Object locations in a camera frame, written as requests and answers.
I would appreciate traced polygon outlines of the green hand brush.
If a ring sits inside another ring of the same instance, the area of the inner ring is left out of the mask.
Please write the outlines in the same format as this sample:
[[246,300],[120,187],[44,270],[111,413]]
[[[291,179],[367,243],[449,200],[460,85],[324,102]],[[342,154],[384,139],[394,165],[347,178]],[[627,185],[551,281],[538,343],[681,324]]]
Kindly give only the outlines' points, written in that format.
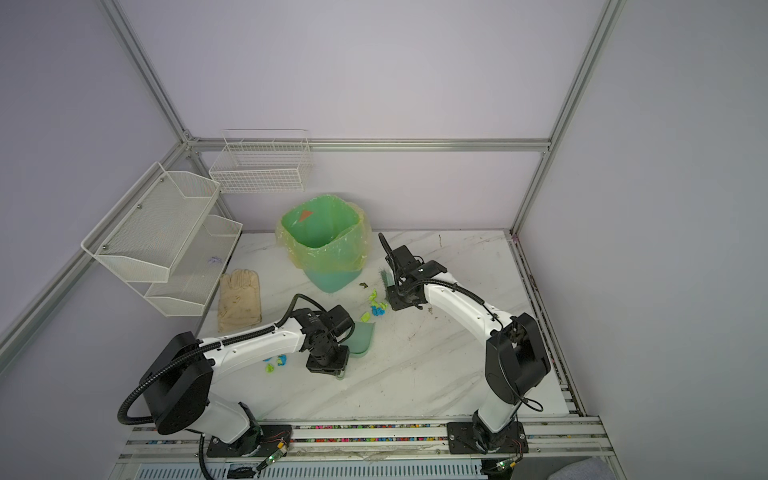
[[388,268],[385,268],[379,270],[379,275],[384,285],[385,295],[389,297],[394,292],[395,287],[393,273]]

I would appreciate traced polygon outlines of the green plastic dustpan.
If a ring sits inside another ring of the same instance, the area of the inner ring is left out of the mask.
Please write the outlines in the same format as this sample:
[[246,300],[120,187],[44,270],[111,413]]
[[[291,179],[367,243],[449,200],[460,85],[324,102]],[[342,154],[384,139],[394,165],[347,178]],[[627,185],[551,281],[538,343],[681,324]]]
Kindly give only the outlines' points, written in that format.
[[346,346],[349,351],[346,368],[352,365],[354,359],[360,359],[369,353],[373,344],[375,327],[376,325],[371,322],[356,322],[354,331],[342,339],[340,345]]

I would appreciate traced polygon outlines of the robot right arm white black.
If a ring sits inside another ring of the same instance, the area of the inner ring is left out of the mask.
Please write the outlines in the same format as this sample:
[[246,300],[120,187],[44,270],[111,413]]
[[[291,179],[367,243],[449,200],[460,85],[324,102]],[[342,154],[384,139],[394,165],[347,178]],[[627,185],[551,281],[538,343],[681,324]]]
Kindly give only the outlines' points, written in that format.
[[392,248],[382,233],[378,239],[392,274],[392,283],[386,287],[392,309],[436,307],[484,347],[483,374],[490,393],[471,421],[477,448],[498,450],[504,442],[517,439],[519,409],[544,410],[540,402],[527,397],[527,392],[539,386],[552,370],[536,319],[527,313],[515,316],[496,308],[462,286],[439,262],[425,261],[405,245]]

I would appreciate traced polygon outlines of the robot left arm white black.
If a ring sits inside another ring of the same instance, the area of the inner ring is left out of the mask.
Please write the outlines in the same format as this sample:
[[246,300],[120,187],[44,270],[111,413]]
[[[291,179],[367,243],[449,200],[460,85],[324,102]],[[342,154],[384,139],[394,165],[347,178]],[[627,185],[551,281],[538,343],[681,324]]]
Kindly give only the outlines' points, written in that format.
[[242,333],[199,339],[190,332],[174,336],[121,403],[122,425],[151,424],[160,435],[190,431],[209,441],[213,457],[268,456],[285,450],[292,429],[263,427],[244,402],[226,400],[214,384],[267,359],[307,353],[306,368],[315,374],[341,376],[350,351],[346,340],[355,331],[340,305],[326,309],[297,294],[276,322]]

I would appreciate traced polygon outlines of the paper scraps cluster upper left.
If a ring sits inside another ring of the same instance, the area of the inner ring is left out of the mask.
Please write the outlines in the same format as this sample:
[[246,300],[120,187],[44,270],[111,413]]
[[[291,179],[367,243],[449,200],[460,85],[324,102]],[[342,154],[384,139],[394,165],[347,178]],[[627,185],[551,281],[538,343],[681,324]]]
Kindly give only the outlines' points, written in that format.
[[360,321],[362,323],[368,323],[373,317],[385,315],[389,309],[389,304],[386,302],[385,298],[382,298],[378,295],[376,289],[370,293],[368,301],[369,308],[360,317]]

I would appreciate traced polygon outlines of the paper scraps cluster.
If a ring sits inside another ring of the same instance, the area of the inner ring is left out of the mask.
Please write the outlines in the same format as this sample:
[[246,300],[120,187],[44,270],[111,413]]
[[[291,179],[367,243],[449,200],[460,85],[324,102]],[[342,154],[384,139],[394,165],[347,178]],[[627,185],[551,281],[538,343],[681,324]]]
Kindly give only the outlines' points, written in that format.
[[282,354],[275,357],[267,358],[263,361],[264,363],[264,370],[266,373],[273,373],[278,368],[282,368],[287,363],[287,356]]
[[385,298],[382,298],[378,295],[376,289],[370,293],[368,301],[369,308],[360,317],[360,321],[362,323],[368,323],[373,317],[385,315],[389,309],[389,304],[386,302]]

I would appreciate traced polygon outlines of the paper scraps cluster far left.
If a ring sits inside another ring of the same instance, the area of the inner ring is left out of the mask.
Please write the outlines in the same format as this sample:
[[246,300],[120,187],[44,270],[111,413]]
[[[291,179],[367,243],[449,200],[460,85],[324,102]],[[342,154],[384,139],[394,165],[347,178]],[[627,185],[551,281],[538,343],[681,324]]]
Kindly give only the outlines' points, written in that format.
[[264,370],[266,373],[273,373],[278,368],[282,368],[287,363],[287,356],[282,354],[275,357],[267,358],[263,361],[264,363]]

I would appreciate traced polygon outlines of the green trash bin with bag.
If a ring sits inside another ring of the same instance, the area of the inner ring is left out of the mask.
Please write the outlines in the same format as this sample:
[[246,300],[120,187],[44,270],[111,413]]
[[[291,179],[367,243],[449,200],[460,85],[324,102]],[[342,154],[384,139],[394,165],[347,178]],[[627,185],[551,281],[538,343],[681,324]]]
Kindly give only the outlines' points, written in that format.
[[372,229],[358,205],[325,194],[285,213],[275,235],[296,268],[321,291],[335,293],[361,274]]

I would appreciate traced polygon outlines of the beige glove left side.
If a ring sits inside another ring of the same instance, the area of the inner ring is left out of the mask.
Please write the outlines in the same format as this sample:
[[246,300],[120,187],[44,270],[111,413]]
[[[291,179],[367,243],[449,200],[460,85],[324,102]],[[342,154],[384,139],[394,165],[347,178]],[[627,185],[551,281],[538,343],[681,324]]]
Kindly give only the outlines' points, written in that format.
[[262,321],[260,282],[252,270],[237,269],[220,280],[217,309],[219,333],[257,326]]

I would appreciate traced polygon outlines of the white mesh two-tier shelf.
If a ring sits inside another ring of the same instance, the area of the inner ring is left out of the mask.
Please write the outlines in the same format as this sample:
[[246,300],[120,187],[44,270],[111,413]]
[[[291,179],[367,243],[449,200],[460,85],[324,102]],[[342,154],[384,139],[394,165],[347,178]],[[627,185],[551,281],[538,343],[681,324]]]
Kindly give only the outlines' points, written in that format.
[[241,233],[215,213],[220,183],[153,164],[81,248],[165,317],[200,317]]

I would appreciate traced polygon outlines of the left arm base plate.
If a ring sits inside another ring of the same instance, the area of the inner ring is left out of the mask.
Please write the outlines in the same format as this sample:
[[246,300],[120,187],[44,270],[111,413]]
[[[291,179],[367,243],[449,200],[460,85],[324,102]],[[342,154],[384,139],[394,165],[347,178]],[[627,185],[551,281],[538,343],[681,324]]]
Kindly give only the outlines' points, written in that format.
[[289,424],[261,424],[249,428],[233,443],[214,437],[206,451],[209,458],[258,457],[266,458],[278,451],[280,445],[288,447],[293,433]]

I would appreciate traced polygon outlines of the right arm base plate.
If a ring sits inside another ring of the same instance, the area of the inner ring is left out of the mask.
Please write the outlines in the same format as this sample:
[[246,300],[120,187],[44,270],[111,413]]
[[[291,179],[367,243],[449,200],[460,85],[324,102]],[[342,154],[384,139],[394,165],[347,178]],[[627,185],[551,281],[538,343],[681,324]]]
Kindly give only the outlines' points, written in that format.
[[492,433],[481,422],[449,422],[446,425],[451,454],[526,454],[529,452],[523,425],[509,422]]

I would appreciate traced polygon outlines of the aluminium front rail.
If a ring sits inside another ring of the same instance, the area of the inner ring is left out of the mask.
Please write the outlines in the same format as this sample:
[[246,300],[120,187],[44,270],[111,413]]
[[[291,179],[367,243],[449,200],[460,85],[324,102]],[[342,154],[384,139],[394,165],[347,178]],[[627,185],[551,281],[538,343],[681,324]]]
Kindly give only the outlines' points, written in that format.
[[[411,460],[437,459],[450,455],[455,447],[468,457],[480,454],[472,449],[471,434],[448,429],[459,417],[447,419],[297,421],[292,428],[288,458],[293,461],[324,460]],[[597,417],[528,417],[520,420],[522,432],[513,442],[517,452],[526,447],[527,458],[614,457],[608,434]],[[186,462],[198,456],[198,436],[183,431],[161,436],[150,427],[134,427],[122,452],[120,463]]]

